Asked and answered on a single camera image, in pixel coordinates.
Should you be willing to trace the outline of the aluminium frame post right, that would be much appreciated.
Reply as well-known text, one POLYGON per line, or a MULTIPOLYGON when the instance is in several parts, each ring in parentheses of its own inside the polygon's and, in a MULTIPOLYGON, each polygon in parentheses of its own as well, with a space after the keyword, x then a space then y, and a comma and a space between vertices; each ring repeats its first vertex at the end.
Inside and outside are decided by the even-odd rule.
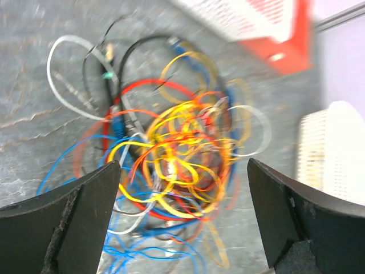
POLYGON ((349 7, 348 9, 336 13, 327 19, 317 22, 315 29, 318 32, 327 31, 361 16, 364 16, 364 2, 349 7))

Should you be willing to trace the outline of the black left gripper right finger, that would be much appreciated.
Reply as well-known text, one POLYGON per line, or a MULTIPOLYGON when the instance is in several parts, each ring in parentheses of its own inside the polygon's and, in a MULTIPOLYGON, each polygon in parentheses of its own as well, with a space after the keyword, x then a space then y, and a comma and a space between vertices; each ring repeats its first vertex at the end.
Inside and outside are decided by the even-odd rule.
POLYGON ((364 206, 253 158, 247 172, 269 268, 276 273, 364 273, 364 206))

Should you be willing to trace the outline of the white perforated basket right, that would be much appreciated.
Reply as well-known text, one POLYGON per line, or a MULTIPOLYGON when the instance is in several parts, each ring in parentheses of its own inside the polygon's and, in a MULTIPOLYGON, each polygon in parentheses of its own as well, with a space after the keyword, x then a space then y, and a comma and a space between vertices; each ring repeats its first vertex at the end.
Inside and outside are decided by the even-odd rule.
POLYGON ((296 180, 326 194, 364 204, 364 120, 346 101, 301 119, 296 180))

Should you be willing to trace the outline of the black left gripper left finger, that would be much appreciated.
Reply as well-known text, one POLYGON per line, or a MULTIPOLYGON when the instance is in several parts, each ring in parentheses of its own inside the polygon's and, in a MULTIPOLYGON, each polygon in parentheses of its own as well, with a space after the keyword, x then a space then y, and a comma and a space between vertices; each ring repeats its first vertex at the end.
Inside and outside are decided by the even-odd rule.
POLYGON ((96 273, 120 182, 114 160, 1 208, 1 273, 96 273))

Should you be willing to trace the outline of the white perforated basket middle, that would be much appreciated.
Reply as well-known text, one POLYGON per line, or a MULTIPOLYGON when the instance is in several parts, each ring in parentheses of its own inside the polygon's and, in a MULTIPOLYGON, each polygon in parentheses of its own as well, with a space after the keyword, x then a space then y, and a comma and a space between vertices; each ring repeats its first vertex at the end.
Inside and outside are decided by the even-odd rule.
POLYGON ((174 5, 227 41, 270 38, 289 40, 297 1, 293 0, 176 0, 174 5))

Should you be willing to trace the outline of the orange plastic tray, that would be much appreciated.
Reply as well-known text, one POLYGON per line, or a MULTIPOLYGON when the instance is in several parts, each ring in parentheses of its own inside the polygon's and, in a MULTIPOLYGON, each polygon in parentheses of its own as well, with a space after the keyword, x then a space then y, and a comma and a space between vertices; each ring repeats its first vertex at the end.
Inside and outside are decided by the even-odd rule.
POLYGON ((260 60, 277 72, 288 75, 307 70, 310 61, 310 1, 296 1, 297 16, 291 24, 293 36, 286 42, 277 43, 271 38, 256 38, 239 41, 260 60))

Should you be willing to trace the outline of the white perforated basket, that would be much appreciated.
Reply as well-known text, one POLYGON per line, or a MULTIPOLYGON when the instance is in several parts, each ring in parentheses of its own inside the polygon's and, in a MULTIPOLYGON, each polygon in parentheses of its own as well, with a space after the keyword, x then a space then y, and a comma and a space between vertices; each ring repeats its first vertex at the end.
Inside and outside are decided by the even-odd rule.
POLYGON ((296 180, 326 194, 364 204, 364 120, 346 101, 301 119, 296 180))
POLYGON ((289 40, 297 1, 293 0, 176 0, 174 5, 227 41, 270 38, 289 40))

